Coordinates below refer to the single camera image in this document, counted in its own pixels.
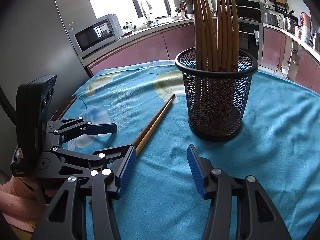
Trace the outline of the pink left sleeve forearm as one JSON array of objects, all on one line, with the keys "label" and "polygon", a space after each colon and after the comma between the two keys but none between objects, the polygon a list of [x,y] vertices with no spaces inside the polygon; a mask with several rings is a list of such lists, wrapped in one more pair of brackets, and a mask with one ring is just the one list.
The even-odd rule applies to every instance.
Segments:
[{"label": "pink left sleeve forearm", "polygon": [[34,232],[47,207],[37,200],[34,190],[38,184],[35,179],[11,177],[0,188],[1,211],[7,222],[20,230]]}]

